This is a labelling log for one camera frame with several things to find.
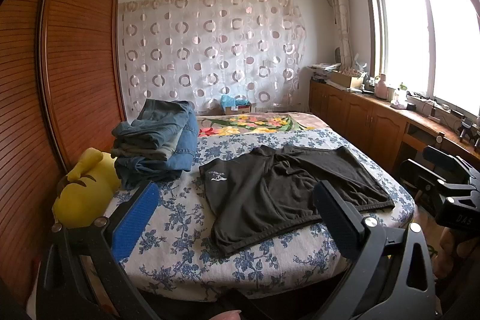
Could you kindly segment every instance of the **floral bedspread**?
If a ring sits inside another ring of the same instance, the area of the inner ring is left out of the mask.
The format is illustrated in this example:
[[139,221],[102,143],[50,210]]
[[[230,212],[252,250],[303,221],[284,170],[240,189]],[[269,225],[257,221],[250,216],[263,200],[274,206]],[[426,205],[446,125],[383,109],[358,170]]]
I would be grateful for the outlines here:
[[244,133],[275,133],[328,127],[318,117],[300,112],[253,112],[240,115],[198,116],[197,122],[198,128],[200,128],[200,137]]
[[[235,158],[262,144],[331,149],[346,145],[395,203],[394,209],[369,215],[391,227],[405,225],[413,215],[413,199],[404,188],[330,128],[199,138],[192,170],[160,184],[158,207],[131,256],[121,262],[135,286],[182,300],[213,301],[230,288],[259,298],[331,278],[347,267],[323,223],[276,236],[229,258],[220,258],[212,248],[214,216],[198,167],[214,158]],[[129,192],[118,192],[107,215],[129,197]]]

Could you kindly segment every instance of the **blue floral pattern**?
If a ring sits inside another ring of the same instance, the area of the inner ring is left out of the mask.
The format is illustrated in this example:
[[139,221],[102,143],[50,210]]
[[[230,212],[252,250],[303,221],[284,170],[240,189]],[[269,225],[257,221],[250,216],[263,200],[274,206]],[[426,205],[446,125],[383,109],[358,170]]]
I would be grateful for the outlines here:
[[[306,286],[342,272],[348,262],[322,223],[297,229],[222,258],[210,243],[215,217],[205,198],[198,167],[214,158],[231,159],[262,144],[334,149],[345,145],[392,197],[395,208],[369,213],[385,226],[404,226],[412,217],[411,196],[370,158],[329,128],[269,134],[199,138],[190,172],[159,184],[158,207],[122,266],[140,289],[166,297],[214,301],[237,288],[252,298]],[[119,191],[110,215],[130,193]]]

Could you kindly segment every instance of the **curtain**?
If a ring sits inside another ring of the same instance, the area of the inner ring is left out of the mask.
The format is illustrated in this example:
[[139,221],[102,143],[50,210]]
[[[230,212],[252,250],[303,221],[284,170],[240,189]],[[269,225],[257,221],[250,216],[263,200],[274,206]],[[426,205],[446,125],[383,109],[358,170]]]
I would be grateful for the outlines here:
[[331,0],[335,15],[338,37],[340,39],[340,58],[342,69],[352,67],[352,54],[350,50],[350,12],[349,0]]
[[222,94],[257,107],[299,103],[306,32],[293,0],[144,0],[119,10],[129,118],[146,98],[189,100],[198,112]]

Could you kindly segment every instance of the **black t-shirt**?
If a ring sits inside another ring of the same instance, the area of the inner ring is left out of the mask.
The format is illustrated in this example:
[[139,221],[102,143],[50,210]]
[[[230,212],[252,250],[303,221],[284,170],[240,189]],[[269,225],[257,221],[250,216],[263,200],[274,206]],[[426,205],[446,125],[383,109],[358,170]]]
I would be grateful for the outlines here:
[[200,167],[205,195],[217,217],[211,232],[231,255],[282,232],[321,221],[312,190],[328,180],[358,211],[394,207],[390,196],[346,147],[336,150],[262,145],[236,159]]

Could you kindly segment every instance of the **blue gripper pad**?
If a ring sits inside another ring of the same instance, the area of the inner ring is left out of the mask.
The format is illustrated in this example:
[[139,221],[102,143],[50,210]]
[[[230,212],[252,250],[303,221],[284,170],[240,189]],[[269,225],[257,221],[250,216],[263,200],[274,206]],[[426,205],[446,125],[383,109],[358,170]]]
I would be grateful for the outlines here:
[[111,253],[116,262],[128,258],[134,250],[138,238],[157,208],[158,198],[158,186],[151,182],[113,231]]

